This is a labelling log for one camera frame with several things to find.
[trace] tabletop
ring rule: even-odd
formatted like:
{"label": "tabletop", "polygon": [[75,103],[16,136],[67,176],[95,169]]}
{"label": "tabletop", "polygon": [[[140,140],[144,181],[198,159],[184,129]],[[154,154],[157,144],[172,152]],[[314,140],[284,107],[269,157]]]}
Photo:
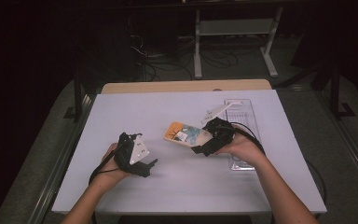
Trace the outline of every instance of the tabletop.
{"label": "tabletop", "polygon": [[[124,85],[126,91],[114,93],[115,85],[104,88],[97,96],[89,119],[80,137],[68,171],[62,181],[52,211],[66,213],[87,187],[92,170],[98,166],[109,145],[122,132],[142,133],[150,154],[147,160],[158,159],[147,178],[130,176],[107,192],[97,211],[113,214],[216,215],[269,212],[270,207],[255,171],[232,171],[228,155],[197,155],[186,147],[163,140],[173,121],[199,126],[207,110],[226,99],[249,99],[255,112],[260,140],[266,154],[283,179],[311,212],[326,211],[319,191],[298,147],[293,131],[274,90],[221,90],[223,83],[245,83],[247,80],[192,81],[193,91],[170,88],[169,92],[139,92],[137,85]],[[214,83],[211,91],[202,83]],[[170,86],[174,83],[159,83]]]}

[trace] forearm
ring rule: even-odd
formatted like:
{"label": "forearm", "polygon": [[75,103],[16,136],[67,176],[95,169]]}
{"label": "forearm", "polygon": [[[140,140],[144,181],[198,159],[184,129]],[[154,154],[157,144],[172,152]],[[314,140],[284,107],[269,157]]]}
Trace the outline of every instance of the forearm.
{"label": "forearm", "polygon": [[318,223],[267,158],[255,169],[277,223]]}
{"label": "forearm", "polygon": [[68,215],[65,216],[62,224],[66,223],[89,223],[92,213],[97,207],[98,202],[103,195],[111,187],[107,187],[105,179],[96,176],[91,184],[86,188],[82,196],[79,198],[75,206],[71,209]]}

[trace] clear plastic container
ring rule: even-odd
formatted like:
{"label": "clear plastic container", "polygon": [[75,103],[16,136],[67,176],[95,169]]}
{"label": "clear plastic container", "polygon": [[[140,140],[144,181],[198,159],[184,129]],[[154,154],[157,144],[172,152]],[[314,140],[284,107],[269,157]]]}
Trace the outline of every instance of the clear plastic container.
{"label": "clear plastic container", "polygon": [[[260,134],[257,128],[257,123],[255,120],[255,112],[252,108],[252,102],[249,99],[227,99],[225,100],[225,105],[231,104],[231,106],[222,114],[219,115],[220,119],[228,120],[229,122],[237,122],[239,124],[245,125],[251,131],[244,129],[250,135],[255,136],[255,138],[260,141]],[[245,161],[241,161],[240,159],[228,155],[229,168],[231,170],[236,171],[244,171],[244,170],[254,170],[255,168],[249,165]]]}

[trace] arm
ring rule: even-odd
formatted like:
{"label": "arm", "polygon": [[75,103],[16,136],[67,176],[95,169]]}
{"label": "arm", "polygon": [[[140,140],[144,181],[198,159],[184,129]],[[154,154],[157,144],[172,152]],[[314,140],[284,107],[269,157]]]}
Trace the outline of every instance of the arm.
{"label": "arm", "polygon": [[[109,155],[109,153],[117,147],[117,144],[113,144],[107,150],[103,159]],[[113,158],[103,167],[101,171],[108,171],[116,169],[117,165]],[[102,173],[95,176],[89,186],[86,188],[82,196],[77,203],[66,215],[63,223],[89,223],[92,213],[94,212],[98,202],[103,195],[114,187],[120,180],[130,174],[121,170],[115,170],[112,172]]]}
{"label": "arm", "polygon": [[241,134],[217,153],[230,153],[254,166],[276,223],[318,223],[310,210],[284,182],[269,159]]}

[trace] person's right hand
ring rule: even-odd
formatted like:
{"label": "person's right hand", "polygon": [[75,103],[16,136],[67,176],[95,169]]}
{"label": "person's right hand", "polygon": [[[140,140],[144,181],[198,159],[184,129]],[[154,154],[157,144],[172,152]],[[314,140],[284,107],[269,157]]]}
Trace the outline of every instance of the person's right hand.
{"label": "person's right hand", "polygon": [[259,161],[266,158],[252,141],[240,133],[235,133],[232,142],[220,148],[215,153],[230,153],[238,159],[248,162],[252,166],[256,166]]}

